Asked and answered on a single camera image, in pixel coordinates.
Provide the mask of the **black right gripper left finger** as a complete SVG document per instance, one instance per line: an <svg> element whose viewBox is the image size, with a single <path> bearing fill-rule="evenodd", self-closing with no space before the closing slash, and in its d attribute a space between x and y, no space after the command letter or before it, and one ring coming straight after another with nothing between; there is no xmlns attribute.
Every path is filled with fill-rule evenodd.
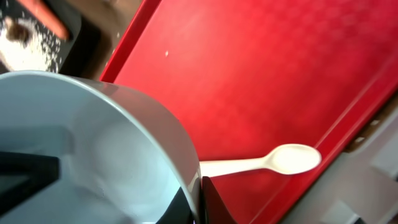
<svg viewBox="0 0 398 224"><path fill-rule="evenodd" d="M194 218L182 188L178 189L156 224L194 224Z"/></svg>

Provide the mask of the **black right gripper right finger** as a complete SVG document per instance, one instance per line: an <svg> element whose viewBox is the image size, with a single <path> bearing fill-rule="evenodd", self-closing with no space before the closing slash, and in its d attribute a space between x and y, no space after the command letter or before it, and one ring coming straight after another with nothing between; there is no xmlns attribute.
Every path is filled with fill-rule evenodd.
<svg viewBox="0 0 398 224"><path fill-rule="evenodd" d="M237 224L209 177L201 179L201 215L205 224Z"/></svg>

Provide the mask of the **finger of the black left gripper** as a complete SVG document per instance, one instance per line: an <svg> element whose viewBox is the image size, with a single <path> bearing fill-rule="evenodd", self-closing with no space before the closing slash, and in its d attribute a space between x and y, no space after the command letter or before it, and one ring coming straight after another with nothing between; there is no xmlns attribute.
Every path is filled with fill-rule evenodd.
<svg viewBox="0 0 398 224"><path fill-rule="evenodd" d="M60 178L60 159L53 156L1 153L1 215Z"/></svg>

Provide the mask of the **light blue bowl with rice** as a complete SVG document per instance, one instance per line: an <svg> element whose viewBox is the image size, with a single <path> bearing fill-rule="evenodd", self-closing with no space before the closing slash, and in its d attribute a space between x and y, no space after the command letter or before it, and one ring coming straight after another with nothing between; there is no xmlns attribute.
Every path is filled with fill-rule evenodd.
<svg viewBox="0 0 398 224"><path fill-rule="evenodd" d="M197 152L143 92L50 72L1 75L1 152L60 159L60 178L2 223L157 223L182 188L202 223Z"/></svg>

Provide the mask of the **white plastic spoon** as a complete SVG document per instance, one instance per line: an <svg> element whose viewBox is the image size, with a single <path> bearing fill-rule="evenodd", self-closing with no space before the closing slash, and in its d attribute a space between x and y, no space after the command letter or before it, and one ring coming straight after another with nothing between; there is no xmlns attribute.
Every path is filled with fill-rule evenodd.
<svg viewBox="0 0 398 224"><path fill-rule="evenodd" d="M269 169L283 175L294 175L316 168L322 161L320 152L303 144L283 144L264 157L222 161L201 161L201 174L217 177L250 170Z"/></svg>

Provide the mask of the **brown food scrap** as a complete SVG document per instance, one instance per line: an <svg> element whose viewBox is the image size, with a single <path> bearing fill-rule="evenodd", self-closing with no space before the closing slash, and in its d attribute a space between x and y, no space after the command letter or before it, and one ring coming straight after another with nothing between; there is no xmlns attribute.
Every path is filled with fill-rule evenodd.
<svg viewBox="0 0 398 224"><path fill-rule="evenodd" d="M11 42L26 43L30 38L30 31L28 28L15 23L6 23L6 39Z"/></svg>

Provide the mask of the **orange carrot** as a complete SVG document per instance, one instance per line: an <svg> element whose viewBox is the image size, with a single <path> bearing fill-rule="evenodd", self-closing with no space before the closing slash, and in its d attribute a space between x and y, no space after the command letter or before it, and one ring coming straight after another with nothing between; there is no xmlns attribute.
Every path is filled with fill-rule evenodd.
<svg viewBox="0 0 398 224"><path fill-rule="evenodd" d="M24 6L38 21L52 31L59 39L68 40L69 31L64 23L47 7L42 0L17 0Z"/></svg>

